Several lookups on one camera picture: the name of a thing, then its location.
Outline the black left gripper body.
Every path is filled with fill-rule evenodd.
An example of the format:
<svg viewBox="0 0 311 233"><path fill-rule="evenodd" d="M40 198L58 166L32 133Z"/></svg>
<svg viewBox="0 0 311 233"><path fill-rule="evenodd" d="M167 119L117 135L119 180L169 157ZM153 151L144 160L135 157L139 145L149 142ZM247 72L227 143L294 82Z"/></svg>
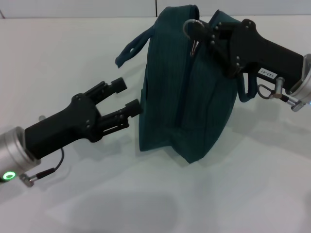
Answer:
<svg viewBox="0 0 311 233"><path fill-rule="evenodd" d="M25 129L26 149L41 159L79 139L97 142L102 138L97 129L100 117L91 98L76 95L64 110Z"/></svg>

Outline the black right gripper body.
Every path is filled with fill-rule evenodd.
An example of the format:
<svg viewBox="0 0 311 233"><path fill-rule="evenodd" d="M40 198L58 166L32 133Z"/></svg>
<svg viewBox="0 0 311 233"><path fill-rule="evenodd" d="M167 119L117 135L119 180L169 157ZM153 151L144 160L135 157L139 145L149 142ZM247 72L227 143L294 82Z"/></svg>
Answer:
<svg viewBox="0 0 311 233"><path fill-rule="evenodd" d="M302 77L303 56L263 38L256 24L248 19L234 27L229 55L231 62L239 64L241 72L273 84L276 78L282 77L285 89L292 88Z"/></svg>

